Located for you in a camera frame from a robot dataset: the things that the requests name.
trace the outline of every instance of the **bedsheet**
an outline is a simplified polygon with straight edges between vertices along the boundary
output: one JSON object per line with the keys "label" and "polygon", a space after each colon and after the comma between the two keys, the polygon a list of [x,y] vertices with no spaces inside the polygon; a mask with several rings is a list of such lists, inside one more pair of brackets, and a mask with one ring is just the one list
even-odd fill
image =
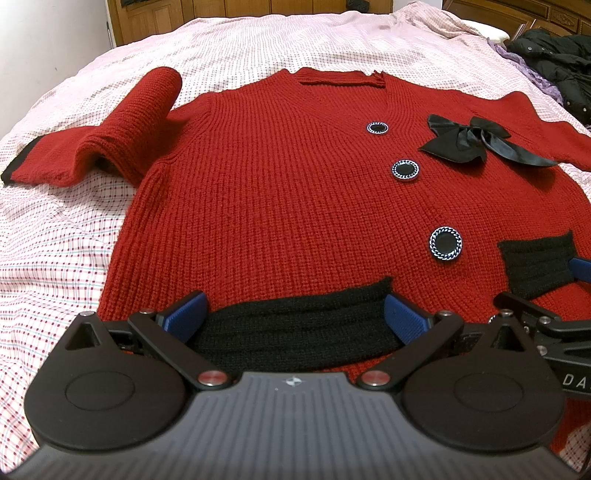
{"label": "bedsheet", "polygon": [[[237,88],[283,68],[377,70],[488,99],[520,90],[542,119],[569,121],[586,132],[475,30],[448,12],[416,2],[391,15],[351,11],[196,19],[175,32],[116,48],[41,97],[0,141],[0,170],[39,135],[100,124],[157,66],[173,67],[183,77],[175,107],[201,93]],[[561,167],[591,199],[591,175],[571,165]],[[100,171],[68,189],[0,187],[3,471],[36,448],[23,411],[26,388],[76,313],[96,309],[133,195],[122,179]],[[584,456],[585,432],[575,432],[563,452],[574,466]]]}

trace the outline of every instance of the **purple fabric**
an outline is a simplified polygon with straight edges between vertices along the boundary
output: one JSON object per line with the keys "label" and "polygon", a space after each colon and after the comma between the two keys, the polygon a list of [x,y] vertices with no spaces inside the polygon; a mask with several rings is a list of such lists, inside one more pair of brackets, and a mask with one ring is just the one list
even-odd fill
{"label": "purple fabric", "polygon": [[522,59],[519,55],[517,55],[517,53],[508,52],[503,48],[502,45],[499,45],[497,43],[493,43],[493,42],[491,42],[491,40],[488,40],[488,44],[501,57],[513,62],[515,64],[515,67],[521,73],[523,73],[523,75],[525,75],[528,78],[528,80],[531,83],[533,83],[536,87],[538,87],[542,92],[544,92],[546,95],[549,95],[550,97],[552,97],[560,105],[563,105],[563,98],[562,98],[562,95],[560,94],[560,90],[558,90],[558,87],[556,85],[550,83],[548,80],[546,80],[544,77],[542,77],[535,70],[532,70],[531,68],[529,68],[527,66],[527,63],[525,63],[525,60]]}

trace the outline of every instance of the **metal screw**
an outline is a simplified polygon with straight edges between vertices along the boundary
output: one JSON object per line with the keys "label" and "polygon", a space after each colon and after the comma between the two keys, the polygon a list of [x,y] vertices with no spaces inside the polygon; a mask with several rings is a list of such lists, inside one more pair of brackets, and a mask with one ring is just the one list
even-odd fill
{"label": "metal screw", "polygon": [[220,370],[205,370],[199,374],[197,380],[208,387],[219,387],[228,381],[228,376]]}
{"label": "metal screw", "polygon": [[361,375],[361,381],[371,387],[381,387],[390,381],[391,377],[381,370],[369,370]]}

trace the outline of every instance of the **black cuff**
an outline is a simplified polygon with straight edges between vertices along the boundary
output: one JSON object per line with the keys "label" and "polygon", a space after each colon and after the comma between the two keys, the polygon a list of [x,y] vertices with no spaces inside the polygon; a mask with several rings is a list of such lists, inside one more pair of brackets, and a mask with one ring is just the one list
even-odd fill
{"label": "black cuff", "polygon": [[231,374],[339,367],[401,343],[384,320],[392,279],[326,295],[239,303],[212,313],[189,341]]}
{"label": "black cuff", "polygon": [[6,170],[4,170],[2,172],[2,175],[0,175],[0,179],[4,182],[4,185],[11,185],[15,183],[12,179],[12,174],[18,167],[20,167],[24,163],[24,161],[27,159],[27,155],[31,153],[31,150],[35,148],[35,145],[37,145],[39,143],[39,140],[43,137],[45,137],[45,135],[42,135],[40,137],[37,137],[35,140],[30,141],[29,144],[25,148],[23,148],[21,152],[16,156],[16,158],[8,164]]}
{"label": "black cuff", "polygon": [[574,282],[569,261],[577,256],[573,233],[499,242],[511,293],[531,300]]}

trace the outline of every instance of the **black bow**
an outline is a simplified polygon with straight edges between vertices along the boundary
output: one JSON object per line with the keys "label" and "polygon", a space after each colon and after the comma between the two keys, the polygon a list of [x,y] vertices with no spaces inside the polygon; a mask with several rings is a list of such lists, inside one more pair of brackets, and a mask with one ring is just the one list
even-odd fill
{"label": "black bow", "polygon": [[439,115],[429,115],[429,128],[437,135],[419,150],[455,163],[468,163],[476,158],[486,160],[486,148],[497,155],[525,165],[551,167],[553,160],[539,157],[525,148],[503,140],[511,134],[485,118],[473,116],[470,125],[461,125]]}

